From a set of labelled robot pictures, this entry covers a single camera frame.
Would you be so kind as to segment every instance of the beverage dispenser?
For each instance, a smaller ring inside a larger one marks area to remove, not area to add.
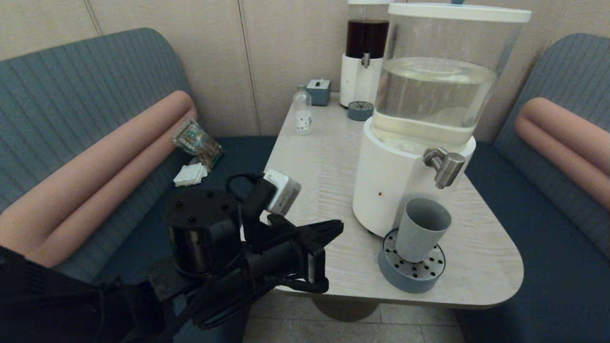
[[[349,0],[347,44],[341,64],[341,105],[375,103],[392,0]]]
[[[530,11],[391,4],[373,116],[364,124],[353,209],[371,232],[397,228],[413,198],[446,202]]]

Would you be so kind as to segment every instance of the small glass bottle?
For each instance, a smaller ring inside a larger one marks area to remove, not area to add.
[[[311,96],[305,90],[306,85],[299,85],[298,92],[292,98],[292,110],[295,114],[295,129],[299,135],[309,134],[311,130]]]

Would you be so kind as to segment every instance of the dark liquid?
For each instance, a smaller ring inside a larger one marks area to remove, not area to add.
[[[382,58],[386,49],[389,26],[390,23],[386,20],[349,20],[345,54],[348,57],[361,59],[368,52],[372,59]]]

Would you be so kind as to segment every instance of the metal spigot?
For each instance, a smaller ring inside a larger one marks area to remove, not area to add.
[[[360,63],[365,69],[367,69],[368,65],[371,64],[371,54],[365,52],[364,56],[362,56],[362,59],[360,60]]]
[[[466,159],[458,153],[450,153],[444,148],[428,149],[423,154],[423,162],[436,170],[436,187],[443,189],[451,186]]]

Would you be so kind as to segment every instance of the striped backrest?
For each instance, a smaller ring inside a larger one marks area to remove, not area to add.
[[[610,258],[610,214],[514,131],[523,105],[543,97],[610,131],[610,38],[573,34],[537,61],[494,146]]]
[[[0,211],[175,90],[190,93],[178,57],[151,29],[0,62]],[[171,184],[184,157],[172,153],[57,269],[92,280]]]

